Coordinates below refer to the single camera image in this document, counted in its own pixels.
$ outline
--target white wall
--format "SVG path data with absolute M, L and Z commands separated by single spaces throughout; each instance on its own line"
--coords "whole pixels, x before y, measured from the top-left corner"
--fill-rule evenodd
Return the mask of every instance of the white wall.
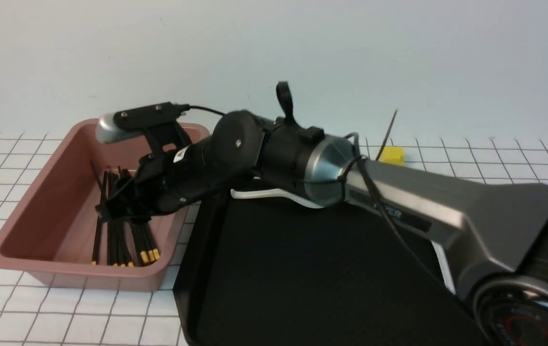
M 0 130 L 157 101 L 342 134 L 548 136 L 548 0 L 0 0 Z M 191 114 L 187 121 L 217 118 Z

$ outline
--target yellow block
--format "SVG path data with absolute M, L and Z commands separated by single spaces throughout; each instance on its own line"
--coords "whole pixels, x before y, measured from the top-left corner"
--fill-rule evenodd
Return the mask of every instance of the yellow block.
M 383 155 L 381 155 L 381 162 L 397 164 L 398 166 L 404 166 L 404 150 L 402 147 L 385 147 L 383 149 Z

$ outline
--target black tray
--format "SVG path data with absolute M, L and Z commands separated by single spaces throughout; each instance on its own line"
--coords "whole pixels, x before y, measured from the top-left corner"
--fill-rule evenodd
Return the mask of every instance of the black tray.
M 440 277 L 430 242 L 408 232 Z M 201 202 L 175 287 L 191 346 L 485 346 L 379 217 L 285 198 Z

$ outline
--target black strap loop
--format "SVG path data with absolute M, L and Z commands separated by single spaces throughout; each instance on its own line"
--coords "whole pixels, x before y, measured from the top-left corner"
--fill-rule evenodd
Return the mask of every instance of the black strap loop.
M 293 98 L 291 97 L 289 83 L 278 82 L 276 85 L 276 96 L 278 97 L 278 103 L 280 103 L 280 107 L 284 112 L 285 123 L 297 124 L 293 116 Z

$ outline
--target table surface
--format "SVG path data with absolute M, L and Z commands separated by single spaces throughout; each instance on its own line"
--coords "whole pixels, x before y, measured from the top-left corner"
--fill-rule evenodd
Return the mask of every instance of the table surface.
M 63 139 L 54 133 L 0 133 L 0 228 Z M 375 156 L 378 142 L 362 140 Z M 392 138 L 405 163 L 484 184 L 548 184 L 548 141 L 513 138 Z M 0 346 L 187 346 L 172 287 L 199 205 L 190 206 L 160 290 L 60 289 L 0 269 Z

